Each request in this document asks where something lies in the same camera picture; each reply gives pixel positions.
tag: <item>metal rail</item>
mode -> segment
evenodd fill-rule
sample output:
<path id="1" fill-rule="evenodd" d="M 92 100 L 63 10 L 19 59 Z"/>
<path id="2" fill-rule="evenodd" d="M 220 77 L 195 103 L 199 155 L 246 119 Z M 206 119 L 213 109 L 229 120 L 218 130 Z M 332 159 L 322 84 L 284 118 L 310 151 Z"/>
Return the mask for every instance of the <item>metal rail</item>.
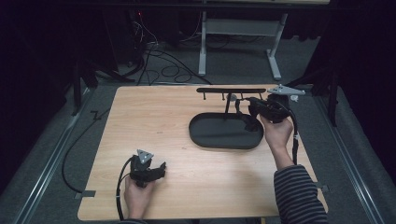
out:
<path id="1" fill-rule="evenodd" d="M 356 194 L 361 200 L 361 204 L 367 214 L 367 217 L 369 218 L 371 223 L 385 224 L 381 214 L 378 211 L 377 206 L 375 205 L 375 202 L 373 201 L 373 197 L 370 193 L 370 190 L 367 188 L 366 184 L 364 183 L 364 180 L 361 177 L 361 174 L 359 173 L 358 168 L 356 167 L 353 159 L 349 155 L 347 146 L 345 145 L 341 137 L 341 134 L 338 132 L 338 130 L 335 127 L 332 126 L 332 123 L 327 117 L 327 108 L 323 99 L 321 97 L 315 97 L 314 99 L 317 104 L 317 107 L 319 108 L 321 114 L 323 115 L 323 118 L 326 120 L 329 129 L 331 130 L 332 137 L 334 138 L 339 149 L 338 152 L 340 154 L 341 161 L 345 166 L 346 173 L 348 174 L 354 189 L 356 190 Z"/>
<path id="2" fill-rule="evenodd" d="M 67 148 L 65 148 L 65 145 L 67 143 L 67 140 L 70 137 L 71 132 L 73 131 L 74 127 L 76 126 L 76 123 L 79 119 L 79 116 L 81 114 L 81 111 L 85 108 L 86 104 L 91 100 L 93 96 L 93 90 L 89 90 L 88 88 L 84 91 L 84 99 L 82 102 L 81 109 L 78 111 L 78 113 L 72 117 L 67 124 L 66 128 L 64 129 L 64 132 L 62 133 L 60 139 L 58 140 L 57 145 L 55 146 L 55 149 L 52 152 L 52 155 L 49 158 L 49 161 L 47 162 L 47 165 L 45 166 L 43 172 L 41 173 L 40 177 L 38 178 L 37 182 L 35 183 L 35 186 L 32 190 L 32 192 L 29 195 L 29 198 L 27 199 L 25 205 L 21 209 L 21 211 L 18 213 L 17 217 L 14 219 L 13 223 L 29 223 L 30 219 L 32 218 L 35 209 L 37 208 L 38 204 L 41 201 L 41 198 L 44 194 L 44 192 L 47 189 L 47 186 L 49 185 L 53 174 L 56 171 L 56 168 L 58 167 L 58 164 L 63 158 L 64 153 L 66 152 Z"/>

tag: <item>wooden tabletop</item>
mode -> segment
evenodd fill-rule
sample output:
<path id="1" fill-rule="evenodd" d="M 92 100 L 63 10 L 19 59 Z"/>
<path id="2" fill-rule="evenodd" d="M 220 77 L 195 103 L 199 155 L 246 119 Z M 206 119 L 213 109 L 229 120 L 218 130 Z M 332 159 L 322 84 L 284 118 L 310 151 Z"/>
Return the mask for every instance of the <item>wooden tabletop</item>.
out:
<path id="1" fill-rule="evenodd" d="M 265 140 L 249 150 L 204 148 L 191 141 L 189 123 L 195 115 L 222 113 L 225 108 L 221 94 L 207 93 L 204 100 L 196 92 L 198 87 L 118 89 L 86 187 L 95 196 L 82 199 L 79 219 L 119 218 L 115 192 L 120 170 L 138 149 L 154 154 L 151 168 L 164 161 L 167 164 L 165 178 L 156 183 L 147 219 L 278 216 L 273 181 L 276 165 Z M 216 87 L 269 89 L 274 85 Z M 241 103 L 241 111 L 248 113 L 248 103 Z M 235 112 L 233 104 L 230 112 Z M 298 162 L 316 181 L 301 140 Z M 123 195 L 124 183 L 121 186 Z M 318 198 L 327 209 L 321 191 Z M 126 216 L 123 198 L 121 202 Z"/>

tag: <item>black oval tray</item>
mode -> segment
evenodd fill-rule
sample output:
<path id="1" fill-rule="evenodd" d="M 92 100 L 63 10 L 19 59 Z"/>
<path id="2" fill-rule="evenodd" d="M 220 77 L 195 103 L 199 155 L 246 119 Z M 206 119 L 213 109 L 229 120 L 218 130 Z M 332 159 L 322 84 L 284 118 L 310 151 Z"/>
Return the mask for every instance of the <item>black oval tray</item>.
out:
<path id="1" fill-rule="evenodd" d="M 190 138 L 200 147 L 251 149 L 264 135 L 262 124 L 255 120 L 258 131 L 249 132 L 245 130 L 246 123 L 235 113 L 198 114 L 190 121 Z"/>

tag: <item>striped sleeve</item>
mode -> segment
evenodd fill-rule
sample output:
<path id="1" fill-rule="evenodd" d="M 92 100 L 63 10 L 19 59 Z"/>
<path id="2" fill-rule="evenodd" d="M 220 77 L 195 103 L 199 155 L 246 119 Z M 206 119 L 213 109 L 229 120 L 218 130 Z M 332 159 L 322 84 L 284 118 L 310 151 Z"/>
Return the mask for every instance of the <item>striped sleeve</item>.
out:
<path id="1" fill-rule="evenodd" d="M 328 223 L 318 190 L 302 165 L 275 172 L 276 204 L 283 224 Z"/>

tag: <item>person's right hand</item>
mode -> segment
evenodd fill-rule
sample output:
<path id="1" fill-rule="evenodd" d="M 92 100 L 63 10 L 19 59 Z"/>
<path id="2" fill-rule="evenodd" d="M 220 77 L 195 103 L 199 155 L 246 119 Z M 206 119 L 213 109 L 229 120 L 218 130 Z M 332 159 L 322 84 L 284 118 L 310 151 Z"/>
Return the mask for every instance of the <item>person's right hand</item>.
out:
<path id="1" fill-rule="evenodd" d="M 148 182 L 145 188 L 139 188 L 131 177 L 125 178 L 124 198 L 128 206 L 128 218 L 142 219 L 149 206 L 155 181 Z"/>
<path id="2" fill-rule="evenodd" d="M 265 140 L 273 153 L 277 169 L 293 165 L 286 145 L 289 141 L 293 125 L 288 119 L 280 123 L 272 123 L 270 120 L 260 116 L 265 129 Z"/>

